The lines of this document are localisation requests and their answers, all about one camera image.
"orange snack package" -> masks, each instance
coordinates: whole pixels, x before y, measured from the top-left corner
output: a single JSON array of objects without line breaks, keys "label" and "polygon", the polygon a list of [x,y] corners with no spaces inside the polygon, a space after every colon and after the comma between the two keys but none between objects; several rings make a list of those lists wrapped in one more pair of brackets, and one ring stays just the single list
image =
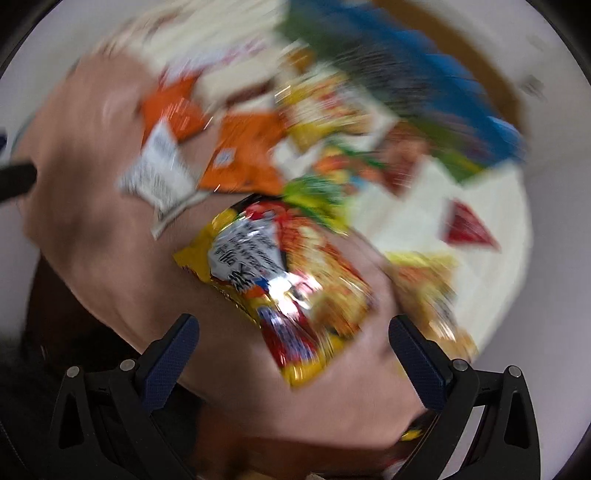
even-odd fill
[{"label": "orange snack package", "polygon": [[158,90],[144,99],[141,110],[145,120],[145,143],[154,126],[165,118],[177,141],[181,142],[205,129],[210,116],[191,102],[191,92],[199,74],[194,74],[172,85],[160,85]]},{"label": "orange snack package", "polygon": [[214,192],[280,195],[284,180],[269,150],[285,136],[276,113],[228,114],[199,188]]}]

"instant noodle package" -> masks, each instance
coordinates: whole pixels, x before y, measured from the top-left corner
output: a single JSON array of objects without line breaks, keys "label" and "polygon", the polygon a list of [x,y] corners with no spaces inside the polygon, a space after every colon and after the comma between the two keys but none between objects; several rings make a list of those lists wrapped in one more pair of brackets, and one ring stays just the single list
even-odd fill
[{"label": "instant noodle package", "polygon": [[266,197],[222,212],[174,258],[255,321],[292,386],[324,369],[372,304],[369,286],[322,229]]}]

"yellow snack bag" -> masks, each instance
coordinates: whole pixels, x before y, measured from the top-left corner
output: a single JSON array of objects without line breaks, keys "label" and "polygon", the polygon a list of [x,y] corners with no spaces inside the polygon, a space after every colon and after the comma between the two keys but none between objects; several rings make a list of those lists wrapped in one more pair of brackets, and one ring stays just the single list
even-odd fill
[{"label": "yellow snack bag", "polygon": [[174,259],[247,312],[293,386],[321,372],[371,308],[369,286],[322,229],[261,196],[222,212]]},{"label": "yellow snack bag", "polygon": [[389,253],[392,280],[404,313],[428,340],[437,342],[446,355],[474,360],[478,353],[470,335],[453,316],[455,292],[451,287],[457,267],[449,254]]},{"label": "yellow snack bag", "polygon": [[371,115],[344,73],[317,74],[285,87],[275,98],[285,127],[302,153],[335,132],[370,132]]}]

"metal screw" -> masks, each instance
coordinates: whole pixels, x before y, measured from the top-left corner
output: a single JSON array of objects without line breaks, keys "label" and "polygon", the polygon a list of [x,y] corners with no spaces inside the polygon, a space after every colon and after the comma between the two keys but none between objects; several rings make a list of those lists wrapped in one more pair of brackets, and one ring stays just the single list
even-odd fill
[{"label": "metal screw", "polygon": [[123,360],[119,366],[119,368],[124,372],[129,372],[129,370],[132,370],[133,367],[135,367],[135,362],[131,358]]},{"label": "metal screw", "polygon": [[466,370],[468,370],[468,362],[466,362],[465,360],[462,360],[461,358],[456,358],[452,362],[452,365],[453,365],[453,368],[455,368],[459,372],[465,372]]},{"label": "metal screw", "polygon": [[76,375],[80,373],[80,369],[78,367],[70,367],[66,371],[66,375],[70,378],[74,378]]},{"label": "metal screw", "polygon": [[519,378],[521,376],[521,369],[516,367],[515,365],[511,365],[509,367],[509,375],[515,378]]}]

